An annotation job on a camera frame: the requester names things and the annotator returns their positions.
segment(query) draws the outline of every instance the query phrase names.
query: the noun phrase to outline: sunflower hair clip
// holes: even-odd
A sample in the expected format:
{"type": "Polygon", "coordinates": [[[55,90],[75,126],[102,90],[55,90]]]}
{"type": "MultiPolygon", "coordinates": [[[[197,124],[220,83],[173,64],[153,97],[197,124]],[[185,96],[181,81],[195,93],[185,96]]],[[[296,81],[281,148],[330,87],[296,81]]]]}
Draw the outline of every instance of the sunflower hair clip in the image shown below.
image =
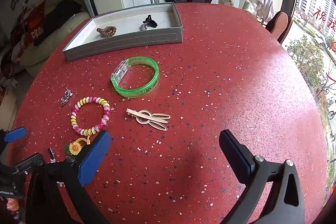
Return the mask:
{"type": "Polygon", "coordinates": [[[87,136],[87,139],[79,138],[72,143],[67,143],[65,145],[65,152],[68,155],[75,155],[75,156],[78,155],[79,152],[82,150],[82,145],[80,144],[80,142],[85,142],[86,144],[90,144],[89,138],[90,136],[87,136]]]}

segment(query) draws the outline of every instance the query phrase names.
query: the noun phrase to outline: speckled red tabletop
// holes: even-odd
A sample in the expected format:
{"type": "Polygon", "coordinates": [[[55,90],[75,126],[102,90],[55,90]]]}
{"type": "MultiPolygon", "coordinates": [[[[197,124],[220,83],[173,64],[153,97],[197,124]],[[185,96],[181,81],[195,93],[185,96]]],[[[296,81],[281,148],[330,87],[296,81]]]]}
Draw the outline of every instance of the speckled red tabletop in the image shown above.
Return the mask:
{"type": "MultiPolygon", "coordinates": [[[[64,145],[78,138],[69,123],[71,109],[84,96],[99,96],[112,107],[105,129],[113,141],[85,188],[111,223],[219,223],[244,189],[218,144],[226,128],[255,155],[295,162],[306,223],[311,223],[325,195],[326,148],[315,102],[300,72],[245,11],[212,4],[177,8],[183,43],[66,62],[62,49],[84,22],[78,26],[30,87],[15,122],[16,128],[27,129],[27,136],[14,143],[11,160],[39,152],[49,161],[48,147],[64,160],[64,145]],[[122,98],[110,75],[123,59],[136,55],[158,63],[160,80],[142,98],[122,98]],[[74,95],[60,107],[65,87],[74,95]],[[168,131],[142,126],[126,115],[127,108],[171,114],[168,131]]],[[[142,86],[150,76],[151,69],[139,65],[123,85],[142,86]]],[[[80,110],[78,123],[92,127],[101,116],[101,107],[89,104],[80,110]]],[[[264,202],[265,196],[252,220],[264,202]]],[[[69,211],[78,219],[70,206],[69,211]]]]}

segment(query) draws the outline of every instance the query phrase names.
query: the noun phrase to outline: green bracelet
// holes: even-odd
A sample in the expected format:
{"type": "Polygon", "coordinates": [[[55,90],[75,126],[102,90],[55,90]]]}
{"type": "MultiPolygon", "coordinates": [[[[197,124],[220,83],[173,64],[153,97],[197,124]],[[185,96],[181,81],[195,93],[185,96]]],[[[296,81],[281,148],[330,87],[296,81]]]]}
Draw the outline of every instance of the green bracelet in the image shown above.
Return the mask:
{"type": "Polygon", "coordinates": [[[159,81],[159,67],[157,63],[153,59],[150,59],[144,56],[135,56],[135,57],[131,57],[129,59],[122,61],[111,75],[111,82],[115,90],[121,96],[124,96],[127,98],[136,98],[136,97],[146,95],[156,86],[158,81],[159,81]],[[124,90],[120,88],[118,85],[120,83],[120,80],[126,74],[127,70],[131,66],[138,65],[138,64],[148,65],[155,70],[155,74],[152,80],[150,80],[146,85],[142,86],[141,88],[138,88],[135,90],[124,90]]]}

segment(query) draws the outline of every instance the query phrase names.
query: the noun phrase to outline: gray box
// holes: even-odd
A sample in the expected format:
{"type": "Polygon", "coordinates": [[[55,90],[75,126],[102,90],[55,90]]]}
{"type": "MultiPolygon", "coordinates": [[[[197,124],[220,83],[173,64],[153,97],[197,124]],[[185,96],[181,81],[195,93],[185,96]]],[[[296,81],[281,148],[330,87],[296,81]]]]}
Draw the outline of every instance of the gray box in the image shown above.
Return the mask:
{"type": "Polygon", "coordinates": [[[124,48],[181,43],[182,21],[174,3],[131,7],[91,18],[63,49],[67,61],[124,48]],[[140,31],[148,15],[158,24],[140,31]],[[113,37],[103,38],[97,28],[115,26],[113,37]]]}

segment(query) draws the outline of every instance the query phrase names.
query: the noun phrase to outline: beige hair clip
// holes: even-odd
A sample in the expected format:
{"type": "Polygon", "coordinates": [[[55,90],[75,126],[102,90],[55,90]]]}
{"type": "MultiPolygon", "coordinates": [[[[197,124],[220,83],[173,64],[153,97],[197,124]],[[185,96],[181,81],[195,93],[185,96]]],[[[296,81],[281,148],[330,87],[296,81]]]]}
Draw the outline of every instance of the beige hair clip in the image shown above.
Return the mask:
{"type": "Polygon", "coordinates": [[[130,115],[132,117],[135,117],[138,123],[140,124],[148,124],[151,125],[152,127],[167,131],[168,127],[164,125],[164,123],[168,123],[168,119],[171,118],[170,115],[164,114],[164,113],[151,113],[149,110],[143,109],[140,110],[139,112],[135,110],[131,110],[127,108],[126,110],[127,115],[130,115]]]}

